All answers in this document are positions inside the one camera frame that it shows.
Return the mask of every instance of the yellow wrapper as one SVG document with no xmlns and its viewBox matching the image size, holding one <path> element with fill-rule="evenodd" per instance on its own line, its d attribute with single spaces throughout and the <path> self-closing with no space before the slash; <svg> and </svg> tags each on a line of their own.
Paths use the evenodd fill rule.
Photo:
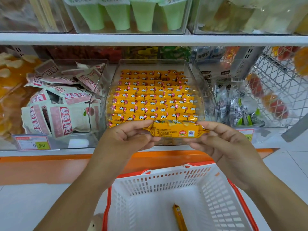
<svg viewBox="0 0 308 231">
<path fill-rule="evenodd" d="M 155 137 L 171 137 L 171 138 L 199 138 L 209 131 L 193 121 L 154 121 L 148 130 Z"/>
<path fill-rule="evenodd" d="M 173 213 L 175 215 L 176 221 L 177 221 L 177 225 L 179 226 L 179 231 L 187 231 L 187 227 L 186 227 L 180 207 L 174 204 L 172 209 L 173 209 Z"/>
</svg>

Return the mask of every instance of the price tag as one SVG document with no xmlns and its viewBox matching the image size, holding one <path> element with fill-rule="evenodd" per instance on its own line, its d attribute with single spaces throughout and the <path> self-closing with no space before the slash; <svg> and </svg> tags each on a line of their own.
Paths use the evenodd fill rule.
<svg viewBox="0 0 308 231">
<path fill-rule="evenodd" d="M 238 130 L 238 131 L 240 131 L 243 135 L 245 135 L 249 141 L 252 140 L 254 129 L 244 129 L 244 130 Z"/>
<path fill-rule="evenodd" d="M 50 144 L 46 136 L 15 137 L 21 150 L 50 150 Z"/>
</svg>

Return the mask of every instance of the metal wire rack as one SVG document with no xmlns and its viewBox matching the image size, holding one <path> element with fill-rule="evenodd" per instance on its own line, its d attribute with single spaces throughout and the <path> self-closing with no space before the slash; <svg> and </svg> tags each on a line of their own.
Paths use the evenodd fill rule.
<svg viewBox="0 0 308 231">
<path fill-rule="evenodd" d="M 258 103 L 260 110 L 271 127 L 284 127 L 288 130 L 308 113 L 308 77 L 301 77 L 293 63 L 292 47 L 284 47 L 279 53 L 274 48 L 265 47 L 263 53 L 250 70 L 262 81 L 264 94 L 273 93 L 286 105 L 289 115 L 286 119 L 275 118 L 262 100 L 255 97 L 249 88 L 249 95 Z"/>
</svg>

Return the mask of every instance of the white shopping basket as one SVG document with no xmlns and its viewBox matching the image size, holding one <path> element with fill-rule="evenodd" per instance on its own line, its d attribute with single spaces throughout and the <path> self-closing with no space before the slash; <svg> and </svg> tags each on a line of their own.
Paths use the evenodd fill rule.
<svg viewBox="0 0 308 231">
<path fill-rule="evenodd" d="M 108 190 L 103 231 L 259 230 L 239 190 L 213 162 L 120 175 Z"/>
</svg>

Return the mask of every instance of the green popsicle cup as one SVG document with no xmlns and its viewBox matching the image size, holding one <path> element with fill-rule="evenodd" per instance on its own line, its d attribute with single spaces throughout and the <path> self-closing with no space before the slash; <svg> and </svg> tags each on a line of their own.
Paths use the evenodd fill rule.
<svg viewBox="0 0 308 231">
<path fill-rule="evenodd" d="M 130 6 L 129 5 L 107 5 L 105 6 L 116 30 L 127 30 L 130 25 Z"/>
<path fill-rule="evenodd" d="M 103 6 L 99 4 L 86 4 L 76 6 L 90 30 L 101 30 L 105 27 L 103 19 Z"/>
<path fill-rule="evenodd" d="M 141 32 L 152 31 L 155 2 L 132 1 L 137 29 Z"/>
<path fill-rule="evenodd" d="M 162 6 L 169 30 L 181 28 L 187 1 L 181 1 L 171 5 Z"/>
</svg>

